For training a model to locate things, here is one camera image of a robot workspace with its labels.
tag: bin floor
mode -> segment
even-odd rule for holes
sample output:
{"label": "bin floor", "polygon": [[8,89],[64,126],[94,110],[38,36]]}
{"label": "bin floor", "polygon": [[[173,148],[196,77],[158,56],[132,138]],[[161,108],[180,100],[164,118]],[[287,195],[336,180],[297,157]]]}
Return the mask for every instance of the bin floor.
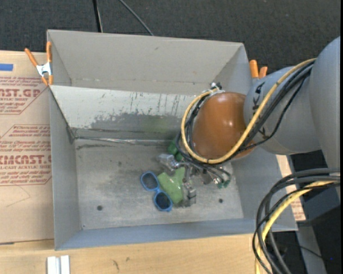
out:
{"label": "bin floor", "polygon": [[166,153],[164,144],[129,144],[77,140],[78,196],[83,229],[243,218],[234,177],[227,188],[204,185],[193,179],[197,202],[190,207],[156,209],[154,192],[146,191],[140,175],[160,174],[156,157]]}

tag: table surface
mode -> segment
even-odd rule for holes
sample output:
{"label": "table surface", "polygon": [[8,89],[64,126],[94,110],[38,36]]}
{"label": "table surface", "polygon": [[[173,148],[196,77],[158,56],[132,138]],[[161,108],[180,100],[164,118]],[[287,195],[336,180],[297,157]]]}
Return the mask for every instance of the table surface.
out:
{"label": "table surface", "polygon": [[55,251],[53,240],[0,245],[0,273],[46,273],[46,258],[70,256],[72,274],[254,273],[252,235]]}

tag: gray bin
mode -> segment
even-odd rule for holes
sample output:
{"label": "gray bin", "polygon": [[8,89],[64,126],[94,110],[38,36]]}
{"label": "gray bin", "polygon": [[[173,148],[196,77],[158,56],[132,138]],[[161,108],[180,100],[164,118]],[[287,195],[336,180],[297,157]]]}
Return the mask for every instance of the gray bin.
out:
{"label": "gray bin", "polygon": [[[262,149],[232,162],[227,188],[195,179],[191,207],[158,211],[139,182],[147,170],[163,171],[156,156],[211,82],[248,92],[243,44],[57,30],[47,36],[56,249],[254,231],[260,201],[282,177],[276,156]],[[278,222],[274,230],[296,229],[290,209]]]}

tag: cardboard sheet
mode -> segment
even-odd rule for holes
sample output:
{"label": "cardboard sheet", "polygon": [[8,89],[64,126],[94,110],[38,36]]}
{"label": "cardboard sheet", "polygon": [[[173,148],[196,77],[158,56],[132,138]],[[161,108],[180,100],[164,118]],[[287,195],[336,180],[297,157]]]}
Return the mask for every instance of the cardboard sheet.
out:
{"label": "cardboard sheet", "polygon": [[0,63],[13,64],[0,71],[0,243],[51,239],[49,91],[24,52],[0,51]]}

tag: black cable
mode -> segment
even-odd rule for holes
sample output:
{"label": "black cable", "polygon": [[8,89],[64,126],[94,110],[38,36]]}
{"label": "black cable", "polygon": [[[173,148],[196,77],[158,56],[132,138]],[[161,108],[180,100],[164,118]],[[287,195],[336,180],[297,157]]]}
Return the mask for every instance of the black cable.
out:
{"label": "black cable", "polygon": [[276,125],[274,132],[271,133],[270,136],[268,136],[268,138],[260,141],[259,143],[256,144],[252,144],[251,146],[247,146],[255,137],[255,135],[259,132],[260,128],[264,125],[264,123],[266,122],[266,120],[268,119],[268,117],[270,116],[270,114],[273,112],[273,110],[275,109],[275,107],[279,104],[279,102],[281,101],[281,99],[297,84],[301,81],[301,85],[300,88],[302,86],[302,81],[307,79],[310,75],[312,66],[313,66],[314,62],[310,62],[309,64],[302,66],[299,70],[297,70],[283,85],[283,87],[279,90],[279,92],[277,93],[277,95],[275,96],[275,98],[273,99],[273,101],[271,102],[271,104],[266,108],[265,112],[261,115],[260,119],[255,123],[254,128],[251,130],[251,132],[249,133],[248,137],[243,141],[240,149],[234,154],[232,155],[232,158],[235,157],[236,155],[238,155],[239,153],[251,149],[255,146],[258,146],[264,142],[266,142],[267,140],[269,140],[278,130],[278,125]]}
{"label": "black cable", "polygon": [[[287,197],[289,196],[290,194],[287,194],[285,195],[284,197],[282,197],[277,203],[276,205],[270,209],[268,211],[267,208],[269,208],[269,203],[270,203],[270,200],[273,196],[274,193],[276,193],[277,191],[279,191],[280,189],[286,187],[286,186],[289,186],[293,183],[307,183],[307,182],[314,182],[314,181],[318,181],[318,180],[334,180],[334,181],[339,181],[340,182],[340,177],[337,177],[337,176],[321,176],[321,174],[331,174],[331,173],[335,173],[335,172],[338,172],[338,169],[329,169],[329,168],[320,168],[320,169],[313,169],[313,170],[306,170],[306,171],[301,171],[301,172],[295,172],[287,177],[284,177],[282,178],[281,180],[279,180],[272,188],[271,190],[269,191],[269,193],[264,197],[264,199],[262,200],[259,208],[258,208],[258,212],[257,212],[257,220],[256,220],[256,223],[257,223],[257,229],[256,229],[256,232],[261,235],[261,229],[260,229],[260,226],[261,224],[266,220],[268,219],[270,213]],[[268,204],[268,207],[266,206],[266,218],[264,218],[262,220],[261,223],[258,223],[259,222],[259,218],[262,214],[262,211],[263,211],[263,207],[264,207],[264,204]],[[263,252],[265,251],[265,245],[262,245],[262,250]]]}
{"label": "black cable", "polygon": [[133,10],[131,9],[130,6],[128,6],[128,5],[126,4],[125,1],[123,1],[123,0],[119,0],[119,1],[127,8],[127,10],[128,10],[134,17],[136,17],[136,19],[139,21],[139,23],[142,24],[142,26],[148,31],[148,33],[149,33],[150,35],[154,35],[154,34],[151,32],[151,30],[147,27],[147,25],[142,21],[142,19],[135,13],[135,11],[133,11]]}
{"label": "black cable", "polygon": [[[267,138],[265,138],[265,139],[262,140],[262,141],[259,141],[259,142],[257,142],[257,143],[251,144],[251,145],[249,145],[249,146],[247,146],[247,147],[240,148],[237,152],[235,152],[235,153],[232,155],[232,158],[235,157],[236,155],[238,155],[238,154],[240,154],[240,153],[242,153],[242,152],[248,150],[248,149],[251,149],[251,148],[253,148],[253,147],[256,147],[256,146],[258,146],[258,145],[260,145],[260,144],[265,143],[266,141],[268,141],[270,138],[272,138],[272,137],[276,134],[276,132],[277,132],[278,128],[280,127],[280,124],[281,124],[281,122],[282,122],[282,120],[283,120],[283,118],[284,118],[285,113],[287,112],[288,108],[289,108],[290,105],[292,104],[293,99],[296,97],[296,95],[297,95],[298,92],[300,91],[302,85],[304,84],[305,79],[301,81],[299,87],[296,89],[296,91],[293,93],[293,95],[291,96],[291,98],[290,98],[289,101],[287,102],[287,104],[286,104],[285,108],[283,109],[283,111],[282,111],[280,117],[278,118],[277,124],[276,124],[275,128],[273,129],[272,133],[271,133]],[[248,139],[248,141],[250,142],[250,141],[254,138],[255,135],[256,135],[256,133],[255,133],[254,135],[250,136],[249,139]]]}
{"label": "black cable", "polygon": [[334,265],[339,265],[339,263],[335,263],[331,260],[328,260],[328,259],[324,259],[323,256],[321,256],[320,254],[318,254],[317,252],[313,251],[312,249],[309,249],[309,248],[306,248],[304,247],[303,245],[300,245],[300,244],[295,244],[295,243],[288,243],[286,241],[284,242],[281,242],[281,244],[285,244],[285,245],[294,245],[298,248],[301,248],[301,249],[304,249],[305,251],[308,251],[310,253],[312,253],[313,255],[317,256],[318,258],[322,259],[323,261],[327,262],[327,263],[331,263],[331,264],[334,264]]}
{"label": "black cable", "polygon": [[[301,171],[301,172],[295,172],[291,175],[288,175],[282,179],[280,179],[269,191],[269,193],[263,198],[259,208],[258,208],[258,212],[257,212],[257,229],[256,229],[256,232],[258,232],[259,234],[261,234],[261,231],[260,231],[260,226],[261,224],[269,217],[269,215],[266,215],[266,219],[262,220],[261,224],[258,223],[259,221],[259,218],[262,214],[262,211],[263,211],[263,207],[264,207],[264,204],[267,203],[267,202],[270,202],[272,196],[274,193],[276,193],[277,191],[279,191],[280,189],[284,188],[285,186],[289,186],[291,185],[292,183],[288,183],[288,182],[291,182],[292,180],[296,180],[295,182],[296,183],[302,183],[302,182],[307,182],[307,181],[311,181],[313,180],[312,178],[315,178],[314,176],[316,176],[316,178],[314,179],[314,181],[316,180],[320,180],[321,177],[320,175],[322,174],[331,174],[331,173],[334,173],[334,172],[338,172],[338,169],[335,169],[335,168],[319,168],[319,169],[313,169],[313,170],[306,170],[306,171]],[[329,178],[331,179],[334,179],[334,180],[338,180],[338,178],[333,178],[333,177],[328,177],[328,176],[325,176],[324,179],[325,180],[328,180]]]}
{"label": "black cable", "polygon": [[98,5],[97,5],[97,0],[92,0],[92,1],[93,1],[95,20],[97,21],[97,29],[99,33],[102,33],[103,26],[102,26],[102,21],[101,21],[101,15],[99,13]]}
{"label": "black cable", "polygon": [[[311,187],[312,189],[316,189],[316,188],[323,188],[324,186],[315,186],[315,187]],[[264,222],[266,222],[269,218],[270,218],[270,215],[273,213],[273,211],[288,197],[290,196],[291,194],[295,193],[295,192],[298,192],[298,191],[302,191],[302,190],[307,190],[307,188],[300,188],[300,189],[297,189],[293,192],[290,192],[286,195],[284,195],[269,211],[269,213],[265,216],[265,218],[263,218],[260,222],[258,217],[260,216],[261,214],[261,211],[262,211],[262,206],[260,205],[259,209],[258,209],[258,214],[257,214],[257,219],[256,219],[256,223],[257,223],[257,228],[256,228],[256,231],[254,232],[254,235],[253,235],[253,251],[254,253],[256,254],[256,257],[258,259],[258,261],[262,264],[264,264],[264,262],[261,260],[260,257],[257,256],[257,251],[256,251],[256,247],[255,247],[255,244],[254,244],[254,241],[255,241],[255,238],[256,236],[258,236],[258,240],[259,240],[259,244],[261,246],[261,249],[262,249],[262,252],[264,253],[264,255],[266,256],[268,262],[270,263],[270,265],[274,268],[274,270],[277,272],[277,273],[282,273],[277,265],[275,264],[275,262],[272,260],[272,258],[270,257],[269,255],[269,252],[268,252],[268,249],[262,239],[262,232],[261,232],[261,226],[263,225]]]}
{"label": "black cable", "polygon": [[[329,188],[329,187],[336,187],[336,186],[340,186],[340,183],[334,183],[334,184],[327,184],[327,185],[323,185],[323,186],[315,186],[315,187],[310,187],[311,190],[315,190],[315,189],[323,189],[323,188]],[[253,247],[253,252],[257,258],[257,260],[259,261],[259,263],[262,265],[262,267],[265,269],[265,271],[267,271],[267,273],[271,273],[269,271],[269,269],[267,268],[267,266],[264,264],[264,262],[262,261],[262,259],[258,256],[258,252],[257,252],[257,249],[256,249],[256,246],[255,246],[255,240],[256,240],[256,237],[258,236],[258,240],[259,240],[259,244],[260,244],[260,247],[261,247],[261,250],[262,252],[264,253],[264,255],[266,256],[267,260],[269,261],[269,263],[271,264],[271,266],[274,268],[274,270],[280,274],[282,273],[277,265],[275,264],[275,262],[272,260],[272,258],[270,257],[269,255],[269,252],[267,250],[267,247],[263,241],[263,238],[261,236],[262,232],[261,232],[261,226],[264,224],[264,222],[266,222],[271,214],[274,212],[274,210],[287,198],[289,197],[290,195],[292,194],[295,194],[296,192],[299,192],[299,191],[303,191],[303,190],[307,190],[308,188],[300,188],[300,189],[297,189],[295,191],[292,191],[288,194],[286,194],[285,196],[283,196],[268,212],[268,214],[261,220],[259,221],[259,215],[257,214],[257,226],[256,226],[256,230],[254,231],[254,234],[253,234],[253,242],[252,242],[252,247]]]}

